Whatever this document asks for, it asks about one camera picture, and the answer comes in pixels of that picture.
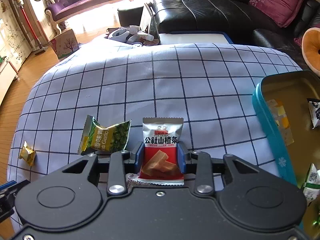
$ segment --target red vacuum cleaner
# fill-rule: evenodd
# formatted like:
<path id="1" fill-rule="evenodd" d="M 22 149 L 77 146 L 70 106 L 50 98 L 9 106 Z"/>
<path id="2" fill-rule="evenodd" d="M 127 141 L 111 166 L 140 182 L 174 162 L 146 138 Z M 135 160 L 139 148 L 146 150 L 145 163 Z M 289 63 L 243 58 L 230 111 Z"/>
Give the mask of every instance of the red vacuum cleaner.
<path id="1" fill-rule="evenodd" d="M 48 47 L 42 46 L 41 42 L 39 41 L 39 38 L 37 37 L 35 31 L 33 30 L 32 26 L 31 26 L 31 24 L 30 24 L 30 22 L 28 20 L 28 17 L 26 15 L 26 12 L 24 11 L 24 8 L 23 8 L 24 2 L 23 2 L 23 0 L 14 0 L 14 1 L 17 4 L 17 7 L 19 7 L 21 9 L 21 11 L 22 11 L 22 13 L 24 15 L 24 18 L 26 19 L 26 22 L 29 25 L 29 28 L 30 28 L 30 30 L 32 32 L 32 35 L 35 38 L 36 42 L 38 43 L 39 49 L 35 52 L 35 55 L 38 55 L 38 54 L 41 54 L 41 53 L 45 52 L 48 49 Z"/>

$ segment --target wooden sofa leg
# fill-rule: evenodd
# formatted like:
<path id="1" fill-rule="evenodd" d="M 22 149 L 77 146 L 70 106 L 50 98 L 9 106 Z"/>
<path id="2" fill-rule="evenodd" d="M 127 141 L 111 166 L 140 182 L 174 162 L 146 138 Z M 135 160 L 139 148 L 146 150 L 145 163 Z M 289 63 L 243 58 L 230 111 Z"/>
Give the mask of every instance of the wooden sofa leg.
<path id="1" fill-rule="evenodd" d="M 57 35 L 61 34 L 62 31 L 61 31 L 61 29 L 59 28 L 58 23 L 53 20 L 51 11 L 50 11 L 50 10 L 46 10 L 46 11 L 45 11 L 45 14 L 47 14 L 47 15 L 50 16 L 50 22 L 51 22 L 51 24 L 52 24 L 52 27 L 53 27 L 54 30 L 56 31 Z"/>

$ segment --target donut shaped cushion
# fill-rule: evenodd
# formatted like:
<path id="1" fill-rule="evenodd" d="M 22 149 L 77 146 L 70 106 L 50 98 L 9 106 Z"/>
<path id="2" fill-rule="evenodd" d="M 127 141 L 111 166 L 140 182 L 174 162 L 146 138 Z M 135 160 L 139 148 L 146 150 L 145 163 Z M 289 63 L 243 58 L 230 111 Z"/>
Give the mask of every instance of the donut shaped cushion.
<path id="1" fill-rule="evenodd" d="M 320 77 L 320 28 L 310 28 L 305 32 L 302 55 L 309 68 Z"/>

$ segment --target white tablecloth with black grid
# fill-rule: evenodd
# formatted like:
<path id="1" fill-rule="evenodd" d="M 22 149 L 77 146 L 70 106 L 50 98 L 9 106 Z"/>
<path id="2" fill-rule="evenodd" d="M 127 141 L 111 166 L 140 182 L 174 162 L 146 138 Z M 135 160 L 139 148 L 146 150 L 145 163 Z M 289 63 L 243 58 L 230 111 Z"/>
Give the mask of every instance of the white tablecloth with black grid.
<path id="1" fill-rule="evenodd" d="M 212 157 L 226 153 L 278 175 L 252 107 L 266 75 L 301 70 L 273 49 L 229 44 L 133 48 L 98 37 L 45 73 L 32 88 L 12 141 L 7 180 L 34 181 L 80 156 L 88 114 L 103 126 L 132 119 L 127 149 L 142 140 L 143 117 L 183 117 L 180 140 Z M 30 168 L 23 142 L 37 152 Z M 105 174 L 100 186 L 106 186 Z M 215 177 L 216 188 L 222 186 Z M 19 219 L 13 215 L 13 226 Z"/>

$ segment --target pink pillow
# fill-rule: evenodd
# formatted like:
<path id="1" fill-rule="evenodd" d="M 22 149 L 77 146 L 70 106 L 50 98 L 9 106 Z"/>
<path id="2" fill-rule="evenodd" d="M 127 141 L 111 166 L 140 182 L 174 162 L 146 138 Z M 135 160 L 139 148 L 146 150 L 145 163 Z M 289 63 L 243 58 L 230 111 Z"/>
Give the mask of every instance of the pink pillow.
<path id="1" fill-rule="evenodd" d="M 312 26 L 311 28 L 320 28 L 320 23 Z M 298 44 L 300 47 L 302 47 L 302 38 L 303 36 L 301 38 L 294 38 L 294 42 Z"/>
<path id="2" fill-rule="evenodd" d="M 273 19 L 279 27 L 287 27 L 297 16 L 303 0 L 250 0 L 249 4 Z"/>

